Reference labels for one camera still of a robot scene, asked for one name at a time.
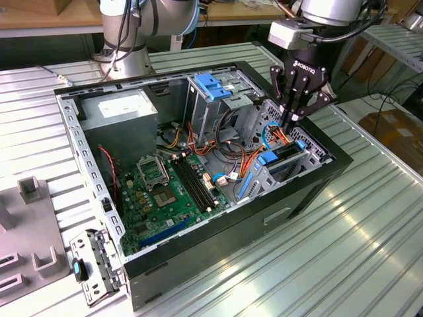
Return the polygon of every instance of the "slotted metal table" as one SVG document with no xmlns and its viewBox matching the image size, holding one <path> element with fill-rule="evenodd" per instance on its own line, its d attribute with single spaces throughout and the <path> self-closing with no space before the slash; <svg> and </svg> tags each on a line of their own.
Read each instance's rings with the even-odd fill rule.
<svg viewBox="0 0 423 317">
<path fill-rule="evenodd" d="M 361 66 L 374 47 L 380 48 L 402 63 L 392 78 L 400 78 L 407 67 L 417 73 L 423 72 L 423 33 L 417 34 L 401 25 L 388 24 L 371 26 L 361 35 L 369 43 L 348 72 L 350 75 Z M 394 87 L 395 83 L 396 81 L 393 81 L 385 90 Z"/>
<path fill-rule="evenodd" d="M 279 63 L 248 43 L 151 55 L 158 72 L 235 60 L 268 80 Z M 91 62 L 52 69 L 78 85 L 101 77 Z M 69 239 L 95 218 L 53 96 L 62 86 L 37 68 L 0 72 L 0 189 L 29 175 L 48 181 L 70 261 Z M 297 218 L 136 312 L 123 292 L 88 308 L 69 275 L 0 316 L 414 316 L 423 305 L 423 179 L 335 107 L 312 120 L 354 162 Z"/>
</svg>

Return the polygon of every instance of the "yellow wire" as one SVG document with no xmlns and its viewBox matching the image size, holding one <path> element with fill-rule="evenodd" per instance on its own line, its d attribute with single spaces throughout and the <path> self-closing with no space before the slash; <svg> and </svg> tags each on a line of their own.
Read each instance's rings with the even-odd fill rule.
<svg viewBox="0 0 423 317">
<path fill-rule="evenodd" d="M 172 144 L 170 144 L 170 145 L 167 146 L 168 149 L 173 149 L 176 146 L 176 144 L 178 144 L 179 132 L 180 132 L 180 129 L 178 129 L 176 131 L 176 137 L 174 137 L 174 141 L 172 142 Z"/>
</svg>

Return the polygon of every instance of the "metal bracket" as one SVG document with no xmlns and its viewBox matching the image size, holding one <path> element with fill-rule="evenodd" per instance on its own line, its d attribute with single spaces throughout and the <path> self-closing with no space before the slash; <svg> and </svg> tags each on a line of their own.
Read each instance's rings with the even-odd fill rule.
<svg viewBox="0 0 423 317">
<path fill-rule="evenodd" d="M 82 289 L 90 307 L 115 295 L 126 282 L 122 269 L 112 267 L 118 257 L 106 230 L 82 232 L 71 240 L 71 249 L 77 260 L 83 260 L 87 270 L 88 279 L 82 281 Z"/>
</svg>

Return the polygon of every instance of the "wooden table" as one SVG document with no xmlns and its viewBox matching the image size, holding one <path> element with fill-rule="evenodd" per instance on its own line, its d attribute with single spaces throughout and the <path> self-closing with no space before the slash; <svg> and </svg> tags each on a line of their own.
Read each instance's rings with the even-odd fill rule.
<svg viewBox="0 0 423 317">
<path fill-rule="evenodd" d="M 269 5 L 252 9 L 240 2 L 212 3 L 207 26 L 270 24 L 281 14 Z M 198 26 L 205 23 L 205 17 L 200 15 Z M 0 38 L 101 32 L 102 18 L 96 0 L 73 0 L 57 17 L 12 8 L 0 13 Z"/>
</svg>

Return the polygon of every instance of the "motherboard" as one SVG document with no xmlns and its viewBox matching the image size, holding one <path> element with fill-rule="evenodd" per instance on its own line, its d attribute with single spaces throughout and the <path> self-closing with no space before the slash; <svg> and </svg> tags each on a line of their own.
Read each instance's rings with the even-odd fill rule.
<svg viewBox="0 0 423 317">
<path fill-rule="evenodd" d="M 230 207 L 219 189 L 208 184 L 208 174 L 195 154 L 163 162 L 169 180 L 151 187 L 149 180 L 163 175 L 162 162 L 153 164 L 155 160 L 160 158 L 149 160 L 143 170 L 137 164 L 118 177 L 126 228 L 121 242 L 126 256 Z"/>
</svg>

